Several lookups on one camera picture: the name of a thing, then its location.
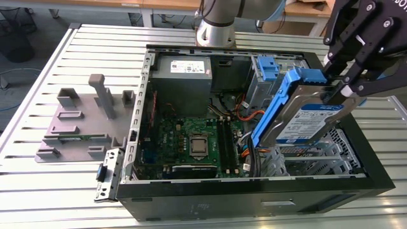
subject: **gray floor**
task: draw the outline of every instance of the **gray floor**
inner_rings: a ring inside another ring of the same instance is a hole
[[[31,44],[36,50],[35,58],[25,63],[12,63],[0,55],[0,73],[15,68],[35,68],[43,69],[47,61],[52,55],[52,52],[64,36],[68,25],[72,22],[80,22],[84,24],[100,24],[100,25],[120,25],[131,26],[131,20],[127,13],[112,12],[92,12],[92,11],[75,11],[60,10],[60,18],[53,19],[47,9],[33,9],[32,15],[35,23],[37,25],[37,31],[32,33],[28,38]],[[191,29],[193,23],[193,17],[173,16],[167,19],[167,23],[161,23],[161,18],[155,15],[155,26],[161,28]],[[141,26],[143,19],[139,14],[131,15],[132,24]],[[253,20],[236,19],[235,21],[236,31],[257,32],[255,28]],[[16,106],[24,99],[25,94],[36,80],[36,71],[15,71],[4,74],[4,78],[11,83],[11,88],[7,91],[0,90],[0,110]],[[407,104],[407,96],[400,96],[400,101]],[[0,112],[0,131],[4,130],[16,109],[11,109]]]

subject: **wooden table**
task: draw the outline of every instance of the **wooden table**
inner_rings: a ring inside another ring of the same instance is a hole
[[[56,18],[53,9],[140,13],[143,0],[0,0],[0,6],[45,8]]]
[[[152,27],[153,14],[193,15],[201,0],[144,0],[143,22],[145,27]],[[331,9],[323,11],[312,8],[314,4],[295,2],[286,7],[286,21],[314,23],[310,36],[319,36],[324,30],[331,16]]]
[[[153,14],[195,15],[201,0],[0,0],[0,6],[92,10],[141,13],[144,27],[153,27]],[[312,9],[312,4],[296,2],[286,7],[286,21],[315,23],[310,36],[319,36],[331,9],[323,11]]]

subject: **cardboard box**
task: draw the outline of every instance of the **cardboard box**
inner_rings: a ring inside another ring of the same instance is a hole
[[[263,32],[272,34],[302,35],[310,36],[314,23],[286,21],[282,28],[278,30],[280,21],[268,21],[263,24]]]

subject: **green circuit board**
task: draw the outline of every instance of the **green circuit board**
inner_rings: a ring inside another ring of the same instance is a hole
[[[217,166],[217,177],[239,177],[240,172],[225,173],[221,171],[220,155],[217,148],[217,123],[216,119],[207,118],[167,118],[160,121],[157,137],[155,139],[155,151],[144,153],[147,165],[160,169],[159,166],[173,165],[203,165]],[[237,140],[237,133],[241,131],[241,123],[231,122],[233,141]],[[204,157],[189,156],[189,138],[207,138],[208,155]]]

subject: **gray 3d printed holder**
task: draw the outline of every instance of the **gray 3d printed holder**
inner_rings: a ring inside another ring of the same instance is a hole
[[[92,74],[96,95],[60,90],[37,163],[101,161],[107,150],[125,147],[136,95],[133,91],[112,95],[103,83],[104,75]]]

